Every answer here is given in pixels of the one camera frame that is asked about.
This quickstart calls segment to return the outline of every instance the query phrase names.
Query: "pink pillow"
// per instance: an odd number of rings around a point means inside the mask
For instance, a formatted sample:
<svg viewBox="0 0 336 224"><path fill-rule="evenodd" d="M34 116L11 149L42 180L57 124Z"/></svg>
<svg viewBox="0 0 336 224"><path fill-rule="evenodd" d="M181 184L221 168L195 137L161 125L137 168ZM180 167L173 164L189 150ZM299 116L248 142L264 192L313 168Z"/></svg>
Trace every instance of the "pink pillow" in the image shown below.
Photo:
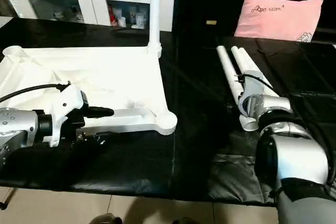
<svg viewBox="0 0 336 224"><path fill-rule="evenodd" d="M310 42L322 3L323 0L245 0L235 36Z"/></svg>

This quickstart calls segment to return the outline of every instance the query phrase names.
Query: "white pipe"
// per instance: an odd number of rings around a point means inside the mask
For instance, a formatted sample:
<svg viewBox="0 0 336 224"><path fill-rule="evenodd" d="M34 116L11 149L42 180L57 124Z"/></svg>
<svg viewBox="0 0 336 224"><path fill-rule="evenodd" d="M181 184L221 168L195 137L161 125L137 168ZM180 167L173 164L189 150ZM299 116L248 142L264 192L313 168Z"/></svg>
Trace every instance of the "white pipe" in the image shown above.
<svg viewBox="0 0 336 224"><path fill-rule="evenodd" d="M266 79L266 77L264 76L263 72L260 71L260 69L258 68L258 66L255 64L255 62L252 60L252 58L250 57L250 55L248 55L247 51L241 47L239 48L239 52L240 55L242 56L242 60L245 61L248 65L249 65L249 70L254 70L254 71L258 71L261 73L261 78L269 85L271 85L271 83L269 83L269 81ZM266 95L271 95L273 97L279 97L278 94L276 92L274 92L272 89L268 88L265 86L264 89L264 94Z"/></svg>
<svg viewBox="0 0 336 224"><path fill-rule="evenodd" d="M244 56L240 53L238 47L236 46L231 47L231 51L233 56L235 57L235 60L239 66L241 73L244 73L247 70L251 70L249 62L244 59Z"/></svg>
<svg viewBox="0 0 336 224"><path fill-rule="evenodd" d="M227 54L224 46L218 46L217 52L221 60L226 79L229 83L233 98L235 99L236 104L238 104L238 97L244 91L243 86L237 82L237 73L233 67L229 55Z"/></svg>
<svg viewBox="0 0 336 224"><path fill-rule="evenodd" d="M224 46L218 46L217 52L221 60L226 79L229 83L233 98L238 105L238 97L244 91L243 86L237 82L237 73L232 65L229 55ZM244 115L239 116L240 124L244 131L255 131L258 129L258 124L254 118L249 118Z"/></svg>
<svg viewBox="0 0 336 224"><path fill-rule="evenodd" d="M150 5L150 31L149 43L150 49L160 49L160 0L151 0Z"/></svg>

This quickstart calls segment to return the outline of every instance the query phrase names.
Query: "black table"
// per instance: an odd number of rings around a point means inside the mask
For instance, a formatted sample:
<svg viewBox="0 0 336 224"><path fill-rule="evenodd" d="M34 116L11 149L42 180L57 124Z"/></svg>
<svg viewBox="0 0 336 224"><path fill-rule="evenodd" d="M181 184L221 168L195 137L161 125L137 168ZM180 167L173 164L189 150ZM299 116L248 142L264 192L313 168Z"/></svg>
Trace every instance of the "black table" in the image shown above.
<svg viewBox="0 0 336 224"><path fill-rule="evenodd" d="M146 46L146 31L14 18L0 48ZM106 136L74 148L36 145L14 152L0 185L272 206L254 173L257 132L244 132L216 45L245 47L275 89L290 98L316 140L336 150L336 49L331 45L161 33L160 67L174 134Z"/></svg>

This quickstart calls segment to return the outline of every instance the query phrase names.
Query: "black cable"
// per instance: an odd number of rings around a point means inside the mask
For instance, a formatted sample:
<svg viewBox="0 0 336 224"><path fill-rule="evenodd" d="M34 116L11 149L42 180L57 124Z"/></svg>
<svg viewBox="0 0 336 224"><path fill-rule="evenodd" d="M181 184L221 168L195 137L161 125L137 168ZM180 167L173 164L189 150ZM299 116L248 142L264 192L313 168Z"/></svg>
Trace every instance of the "black cable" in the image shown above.
<svg viewBox="0 0 336 224"><path fill-rule="evenodd" d="M27 92L38 90L38 89L56 88L56 89L58 89L59 91L62 92L69 85L70 85L70 83L68 83L68 84L45 84L45 85L33 86L33 87L30 87L30 88L26 88L26 89L21 89L21 90L13 92L11 94L5 95L4 97L1 97L0 98L0 103L4 102L4 101L6 101L10 98L13 98L13 97L15 97L19 94L27 93Z"/></svg>
<svg viewBox="0 0 336 224"><path fill-rule="evenodd" d="M277 94L278 96L280 96L274 89L271 85L269 85L268 83L266 83L263 79L259 78L259 77L256 77L256 76L253 76L252 74L248 74L248 73L243 73L241 75L238 76L238 80L239 81L243 81L243 78L244 77L251 77L259 82L261 82L262 84L264 84L266 87L268 87L270 90L272 90L275 94Z"/></svg>

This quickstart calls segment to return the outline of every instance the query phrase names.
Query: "white vertical pole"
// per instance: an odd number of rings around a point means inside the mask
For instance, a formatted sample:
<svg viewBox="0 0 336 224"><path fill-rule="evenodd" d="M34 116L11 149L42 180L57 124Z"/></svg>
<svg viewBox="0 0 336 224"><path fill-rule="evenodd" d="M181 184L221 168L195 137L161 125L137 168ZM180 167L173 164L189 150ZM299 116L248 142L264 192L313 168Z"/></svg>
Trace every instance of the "white vertical pole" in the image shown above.
<svg viewBox="0 0 336 224"><path fill-rule="evenodd" d="M149 51L158 51L161 56L160 44L160 0L151 0L150 6L150 31L149 31Z"/></svg>

